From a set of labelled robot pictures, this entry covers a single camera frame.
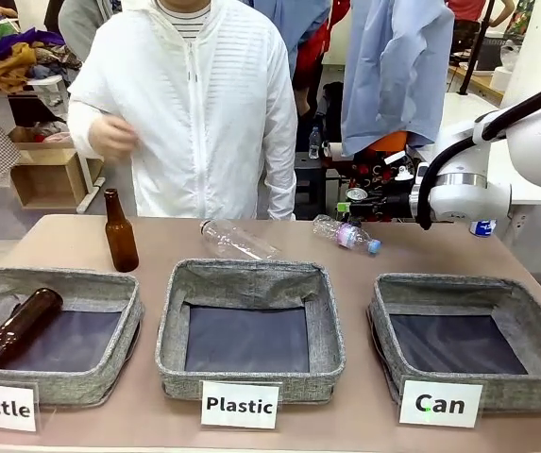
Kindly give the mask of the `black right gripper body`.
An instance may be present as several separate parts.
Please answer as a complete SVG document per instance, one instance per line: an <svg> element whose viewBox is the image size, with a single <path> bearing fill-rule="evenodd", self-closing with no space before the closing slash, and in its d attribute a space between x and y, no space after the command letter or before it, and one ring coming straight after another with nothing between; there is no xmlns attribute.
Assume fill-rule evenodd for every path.
<svg viewBox="0 0 541 453"><path fill-rule="evenodd" d="M350 214L366 220L371 218L412 219L408 193L371 193L366 199L350 203Z"/></svg>

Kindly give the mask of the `person's right hand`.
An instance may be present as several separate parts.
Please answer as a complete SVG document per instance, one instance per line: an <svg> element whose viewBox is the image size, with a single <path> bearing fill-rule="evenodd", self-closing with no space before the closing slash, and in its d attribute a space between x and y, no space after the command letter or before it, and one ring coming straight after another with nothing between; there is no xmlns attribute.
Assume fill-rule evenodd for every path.
<svg viewBox="0 0 541 453"><path fill-rule="evenodd" d="M103 159L128 157L138 145L138 137L129 123L120 117L103 114L96 118L88 132L89 144Z"/></svg>

